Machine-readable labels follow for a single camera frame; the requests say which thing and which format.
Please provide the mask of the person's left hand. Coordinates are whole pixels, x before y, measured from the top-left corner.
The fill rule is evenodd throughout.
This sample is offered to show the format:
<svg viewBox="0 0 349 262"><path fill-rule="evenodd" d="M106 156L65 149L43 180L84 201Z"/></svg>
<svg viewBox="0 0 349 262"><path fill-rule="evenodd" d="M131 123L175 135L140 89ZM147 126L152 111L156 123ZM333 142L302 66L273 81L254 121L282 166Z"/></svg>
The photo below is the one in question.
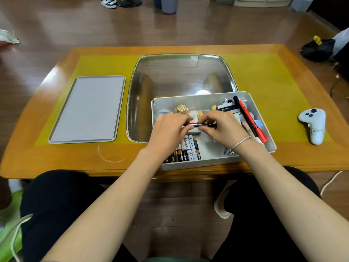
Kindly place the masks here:
<svg viewBox="0 0 349 262"><path fill-rule="evenodd" d="M153 126L146 152L151 158L163 162L181 143L184 136L180 136L180 129L191 120L193 117L188 114L160 114Z"/></svg>

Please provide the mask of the person's right hand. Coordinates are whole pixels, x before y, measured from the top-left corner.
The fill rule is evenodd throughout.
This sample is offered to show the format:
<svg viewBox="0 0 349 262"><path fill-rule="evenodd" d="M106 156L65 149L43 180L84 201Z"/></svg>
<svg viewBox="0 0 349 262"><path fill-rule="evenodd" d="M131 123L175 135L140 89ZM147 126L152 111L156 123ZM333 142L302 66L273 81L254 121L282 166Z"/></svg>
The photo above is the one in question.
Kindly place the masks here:
<svg viewBox="0 0 349 262"><path fill-rule="evenodd" d="M245 141L251 140L251 136L246 132L231 112L218 110L207 111L203 114L200 120L198 120L198 123L215 123L217 128L212 133L206 133L204 131L204 126L199 127L198 129L211 136L213 140L219 142L225 148L230 149L230 153L237 153L239 145Z"/></svg>

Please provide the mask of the person's right forearm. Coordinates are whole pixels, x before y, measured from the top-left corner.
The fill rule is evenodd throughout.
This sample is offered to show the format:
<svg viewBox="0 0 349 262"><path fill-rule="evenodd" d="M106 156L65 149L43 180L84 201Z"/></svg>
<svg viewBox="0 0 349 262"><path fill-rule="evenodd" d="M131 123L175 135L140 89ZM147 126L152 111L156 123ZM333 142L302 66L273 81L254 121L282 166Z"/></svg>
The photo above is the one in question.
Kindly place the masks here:
<svg viewBox="0 0 349 262"><path fill-rule="evenodd" d="M349 262L348 220L291 175L259 142L243 142L237 154L308 261Z"/></svg>

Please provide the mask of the person's left forearm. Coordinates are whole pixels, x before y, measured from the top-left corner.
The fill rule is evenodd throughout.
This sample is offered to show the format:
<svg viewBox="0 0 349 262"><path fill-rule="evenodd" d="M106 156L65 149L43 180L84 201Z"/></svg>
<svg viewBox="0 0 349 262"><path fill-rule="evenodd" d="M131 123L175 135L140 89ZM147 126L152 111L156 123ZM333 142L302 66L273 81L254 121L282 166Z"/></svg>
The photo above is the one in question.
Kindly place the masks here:
<svg viewBox="0 0 349 262"><path fill-rule="evenodd" d="M128 169L64 232L42 262L111 262L154 174L174 152L142 149Z"/></svg>

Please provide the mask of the row of batteries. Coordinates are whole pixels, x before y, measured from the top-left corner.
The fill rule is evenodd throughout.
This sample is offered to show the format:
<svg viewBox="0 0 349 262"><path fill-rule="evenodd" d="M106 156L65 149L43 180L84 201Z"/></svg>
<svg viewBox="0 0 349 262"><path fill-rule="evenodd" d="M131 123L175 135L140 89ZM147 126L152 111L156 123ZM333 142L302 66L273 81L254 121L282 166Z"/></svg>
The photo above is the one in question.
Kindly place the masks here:
<svg viewBox="0 0 349 262"><path fill-rule="evenodd" d="M185 135L175 151L168 156L163 163L168 164L201 160L202 157L198 147L197 137L198 136Z"/></svg>

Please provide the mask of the white storage box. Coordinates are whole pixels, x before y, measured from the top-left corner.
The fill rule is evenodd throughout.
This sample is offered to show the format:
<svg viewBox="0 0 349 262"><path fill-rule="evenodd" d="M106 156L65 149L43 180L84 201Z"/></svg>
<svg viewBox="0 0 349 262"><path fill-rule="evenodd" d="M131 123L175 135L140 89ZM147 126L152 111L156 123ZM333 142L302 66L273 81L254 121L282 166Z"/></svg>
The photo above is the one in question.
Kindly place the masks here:
<svg viewBox="0 0 349 262"><path fill-rule="evenodd" d="M168 109L174 111L174 108L179 104L184 104L189 108L189 114L194 117L194 123L197 122L197 112L203 110L206 113L213 105L223 104L224 99L231 99L237 96L243 101L248 111L253 114L254 118L260 122L261 129L265 136L268 138L268 142L264 144L269 153L274 153L277 146L268 131L264 120L256 106L252 96L247 92L226 92L207 95L191 95L191 96L175 96L175 97L160 97L151 101L152 111L152 123L155 124L155 114L161 109ZM228 149L215 142L210 136L205 133L201 133L198 137L198 147L202 159L198 161L189 162L177 162L162 164L160 169L162 171L172 171L179 169L195 168L195 167L207 167L219 164L237 163L242 162L242 159L238 154L228 154Z"/></svg>

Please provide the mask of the black box with white label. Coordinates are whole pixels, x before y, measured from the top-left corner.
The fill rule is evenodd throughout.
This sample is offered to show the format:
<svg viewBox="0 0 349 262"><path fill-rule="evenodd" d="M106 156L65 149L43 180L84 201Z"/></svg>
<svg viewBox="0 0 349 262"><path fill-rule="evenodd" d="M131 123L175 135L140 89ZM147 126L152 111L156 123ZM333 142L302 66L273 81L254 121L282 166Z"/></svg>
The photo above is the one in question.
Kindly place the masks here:
<svg viewBox="0 0 349 262"><path fill-rule="evenodd" d="M237 105L232 103L225 103L217 106L218 111L238 113L240 110Z"/></svg>

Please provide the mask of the red marker pen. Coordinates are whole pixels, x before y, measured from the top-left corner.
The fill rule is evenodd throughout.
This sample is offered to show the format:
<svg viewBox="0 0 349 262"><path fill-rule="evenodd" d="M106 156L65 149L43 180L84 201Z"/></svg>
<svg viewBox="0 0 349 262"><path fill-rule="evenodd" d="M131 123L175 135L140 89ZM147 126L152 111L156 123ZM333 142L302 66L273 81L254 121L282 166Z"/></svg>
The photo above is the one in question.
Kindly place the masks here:
<svg viewBox="0 0 349 262"><path fill-rule="evenodd" d="M234 100L235 104L238 105L240 111L242 112L243 117L245 118L247 124L251 128L251 130L254 133L254 135L256 137L258 137L263 144L267 143L268 142L268 138L265 136L265 134L262 131L262 129L257 126L257 124L255 123L254 119L250 115L247 107L244 105L243 101L240 100L237 96L234 96L233 100Z"/></svg>

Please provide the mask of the yellow table mat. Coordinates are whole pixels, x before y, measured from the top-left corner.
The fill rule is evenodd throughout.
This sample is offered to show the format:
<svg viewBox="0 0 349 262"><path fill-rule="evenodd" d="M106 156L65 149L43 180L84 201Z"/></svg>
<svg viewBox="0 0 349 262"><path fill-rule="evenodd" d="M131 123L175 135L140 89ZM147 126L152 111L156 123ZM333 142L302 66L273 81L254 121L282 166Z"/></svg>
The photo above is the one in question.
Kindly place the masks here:
<svg viewBox="0 0 349 262"><path fill-rule="evenodd" d="M324 141L333 141L329 132L330 119L338 111L334 102L312 72L289 51L277 53L234 53L220 55L227 63L239 90L251 94L273 140L281 142L307 142L308 127L297 120L298 114L309 108L326 111ZM49 145L48 139L58 118L63 102L76 77L122 75L129 88L133 69L140 55L82 55L68 60L67 70L55 67L55 76L49 74L39 89L50 89L44 100L55 105L39 134L35 145Z"/></svg>

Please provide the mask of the white slipper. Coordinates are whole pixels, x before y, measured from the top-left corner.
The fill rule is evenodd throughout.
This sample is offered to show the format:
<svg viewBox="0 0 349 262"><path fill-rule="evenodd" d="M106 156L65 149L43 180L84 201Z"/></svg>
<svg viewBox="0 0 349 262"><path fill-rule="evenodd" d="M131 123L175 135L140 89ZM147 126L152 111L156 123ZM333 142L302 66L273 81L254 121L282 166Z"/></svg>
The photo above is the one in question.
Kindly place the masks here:
<svg viewBox="0 0 349 262"><path fill-rule="evenodd" d="M217 197L217 199L214 202L214 210L218 214L218 216L222 219L229 218L232 214L228 211L225 211L224 208L224 201L226 196L229 193L230 187L236 182L236 180L228 180L225 187Z"/></svg>

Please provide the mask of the grey rectangular tray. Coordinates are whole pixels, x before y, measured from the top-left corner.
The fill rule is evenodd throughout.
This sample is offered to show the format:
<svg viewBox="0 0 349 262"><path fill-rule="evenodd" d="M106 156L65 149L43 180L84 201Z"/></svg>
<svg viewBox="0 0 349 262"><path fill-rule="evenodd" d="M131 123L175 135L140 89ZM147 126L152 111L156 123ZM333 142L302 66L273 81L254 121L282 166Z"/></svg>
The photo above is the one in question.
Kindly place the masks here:
<svg viewBox="0 0 349 262"><path fill-rule="evenodd" d="M126 77L81 76L72 84L51 131L50 144L116 139Z"/></svg>

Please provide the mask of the person's right leg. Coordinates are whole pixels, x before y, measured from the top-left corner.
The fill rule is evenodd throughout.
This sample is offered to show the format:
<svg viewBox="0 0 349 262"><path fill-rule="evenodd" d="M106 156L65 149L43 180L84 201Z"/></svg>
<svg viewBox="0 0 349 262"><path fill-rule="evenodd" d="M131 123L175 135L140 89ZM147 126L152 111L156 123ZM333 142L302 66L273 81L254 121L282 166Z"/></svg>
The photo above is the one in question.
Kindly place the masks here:
<svg viewBox="0 0 349 262"><path fill-rule="evenodd" d="M223 208L233 222L210 262L308 262L253 174L238 174L228 187Z"/></svg>

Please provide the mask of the person's leg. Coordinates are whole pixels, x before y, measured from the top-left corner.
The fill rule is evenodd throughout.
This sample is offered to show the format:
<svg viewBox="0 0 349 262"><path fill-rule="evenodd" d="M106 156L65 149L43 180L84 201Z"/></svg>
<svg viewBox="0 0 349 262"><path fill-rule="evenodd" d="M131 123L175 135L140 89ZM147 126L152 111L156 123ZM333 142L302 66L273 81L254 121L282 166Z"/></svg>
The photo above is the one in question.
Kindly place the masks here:
<svg viewBox="0 0 349 262"><path fill-rule="evenodd" d="M253 174L238 174L228 187L223 208L233 222L210 262L308 262Z"/></svg>
<svg viewBox="0 0 349 262"><path fill-rule="evenodd" d="M52 170L25 188L21 216L24 262L42 262L47 252L105 189L82 172ZM112 262L137 262L121 244Z"/></svg>

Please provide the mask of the white game controller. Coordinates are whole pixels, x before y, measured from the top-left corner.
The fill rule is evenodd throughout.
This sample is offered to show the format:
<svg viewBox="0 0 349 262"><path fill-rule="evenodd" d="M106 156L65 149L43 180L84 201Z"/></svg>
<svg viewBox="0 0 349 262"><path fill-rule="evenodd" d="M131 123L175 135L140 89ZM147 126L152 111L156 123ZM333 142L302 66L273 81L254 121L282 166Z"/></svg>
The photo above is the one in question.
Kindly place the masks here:
<svg viewBox="0 0 349 262"><path fill-rule="evenodd" d="M325 135L326 112L319 108L308 109L298 115L298 120L308 124L311 143L321 145Z"/></svg>

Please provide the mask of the grey bin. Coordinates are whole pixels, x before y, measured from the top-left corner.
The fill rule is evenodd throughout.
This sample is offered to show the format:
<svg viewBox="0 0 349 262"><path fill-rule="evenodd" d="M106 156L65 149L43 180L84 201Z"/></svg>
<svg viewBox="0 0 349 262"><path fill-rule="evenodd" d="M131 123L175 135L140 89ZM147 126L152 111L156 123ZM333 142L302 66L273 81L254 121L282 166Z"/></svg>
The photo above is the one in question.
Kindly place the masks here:
<svg viewBox="0 0 349 262"><path fill-rule="evenodd" d="M178 0L161 0L161 10L165 14L177 12Z"/></svg>

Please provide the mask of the black bag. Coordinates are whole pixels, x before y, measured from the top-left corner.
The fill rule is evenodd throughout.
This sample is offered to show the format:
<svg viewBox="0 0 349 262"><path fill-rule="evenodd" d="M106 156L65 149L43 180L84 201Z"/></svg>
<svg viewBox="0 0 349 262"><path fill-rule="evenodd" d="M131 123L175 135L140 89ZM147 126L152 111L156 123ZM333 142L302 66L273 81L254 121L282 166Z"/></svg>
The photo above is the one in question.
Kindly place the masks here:
<svg viewBox="0 0 349 262"><path fill-rule="evenodd" d="M321 39L313 36L313 40L300 49L300 54L312 62L325 62L333 54L335 39Z"/></svg>

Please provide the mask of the white cabinet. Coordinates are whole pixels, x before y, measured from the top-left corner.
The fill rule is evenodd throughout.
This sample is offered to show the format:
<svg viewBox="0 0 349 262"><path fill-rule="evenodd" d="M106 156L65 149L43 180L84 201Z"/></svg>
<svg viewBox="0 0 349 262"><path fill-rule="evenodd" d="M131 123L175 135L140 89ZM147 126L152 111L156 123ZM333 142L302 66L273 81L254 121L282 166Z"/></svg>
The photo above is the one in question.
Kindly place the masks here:
<svg viewBox="0 0 349 262"><path fill-rule="evenodd" d="M234 6L252 8L286 7L291 0L234 0Z"/></svg>

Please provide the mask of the black fan base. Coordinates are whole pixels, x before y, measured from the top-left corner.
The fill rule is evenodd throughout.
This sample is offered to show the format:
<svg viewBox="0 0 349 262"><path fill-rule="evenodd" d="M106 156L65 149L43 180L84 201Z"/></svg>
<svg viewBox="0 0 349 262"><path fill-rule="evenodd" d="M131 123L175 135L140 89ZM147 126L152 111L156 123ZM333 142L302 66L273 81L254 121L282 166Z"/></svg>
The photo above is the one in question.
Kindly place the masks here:
<svg viewBox="0 0 349 262"><path fill-rule="evenodd" d="M142 0L117 0L116 5L121 8L134 8L142 5Z"/></svg>

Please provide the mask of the person's left leg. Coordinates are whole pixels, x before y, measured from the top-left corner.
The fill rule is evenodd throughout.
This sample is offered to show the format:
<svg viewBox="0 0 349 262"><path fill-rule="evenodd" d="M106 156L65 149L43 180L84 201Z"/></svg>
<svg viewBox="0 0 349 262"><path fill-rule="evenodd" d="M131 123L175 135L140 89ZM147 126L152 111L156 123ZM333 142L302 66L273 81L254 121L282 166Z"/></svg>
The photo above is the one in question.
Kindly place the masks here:
<svg viewBox="0 0 349 262"><path fill-rule="evenodd" d="M21 216L24 262L42 262L47 252L105 189L82 172L52 170L25 188ZM112 262L137 262L121 244Z"/></svg>

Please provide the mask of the white cloth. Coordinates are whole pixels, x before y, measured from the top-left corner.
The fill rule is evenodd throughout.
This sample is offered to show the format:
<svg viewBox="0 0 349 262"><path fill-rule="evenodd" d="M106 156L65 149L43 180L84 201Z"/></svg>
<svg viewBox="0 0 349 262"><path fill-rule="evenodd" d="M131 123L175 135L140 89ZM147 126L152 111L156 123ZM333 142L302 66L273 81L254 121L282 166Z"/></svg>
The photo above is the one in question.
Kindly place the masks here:
<svg viewBox="0 0 349 262"><path fill-rule="evenodd" d="M332 38L335 43L333 47L333 53L330 56L330 60L333 60L334 57L346 46L349 42L349 27L345 30L342 30L337 35Z"/></svg>

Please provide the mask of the green cushion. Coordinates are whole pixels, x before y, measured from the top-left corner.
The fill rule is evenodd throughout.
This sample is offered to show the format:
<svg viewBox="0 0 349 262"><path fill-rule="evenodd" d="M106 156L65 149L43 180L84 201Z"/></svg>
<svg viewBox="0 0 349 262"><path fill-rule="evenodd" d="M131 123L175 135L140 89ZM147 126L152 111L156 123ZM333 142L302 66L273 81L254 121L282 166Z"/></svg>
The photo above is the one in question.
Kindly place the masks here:
<svg viewBox="0 0 349 262"><path fill-rule="evenodd" d="M23 190L11 194L10 205L0 210L0 262L9 262L13 258L11 242L17 222L20 220L20 204Z"/></svg>

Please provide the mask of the white crumpled object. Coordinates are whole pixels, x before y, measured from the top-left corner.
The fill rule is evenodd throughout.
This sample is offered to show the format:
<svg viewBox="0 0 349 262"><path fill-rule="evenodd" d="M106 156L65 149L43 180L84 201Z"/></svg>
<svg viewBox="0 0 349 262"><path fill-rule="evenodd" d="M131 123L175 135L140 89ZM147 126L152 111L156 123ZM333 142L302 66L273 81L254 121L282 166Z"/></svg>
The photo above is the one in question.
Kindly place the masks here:
<svg viewBox="0 0 349 262"><path fill-rule="evenodd" d="M0 47L19 43L20 40L15 36L14 32L0 29Z"/></svg>

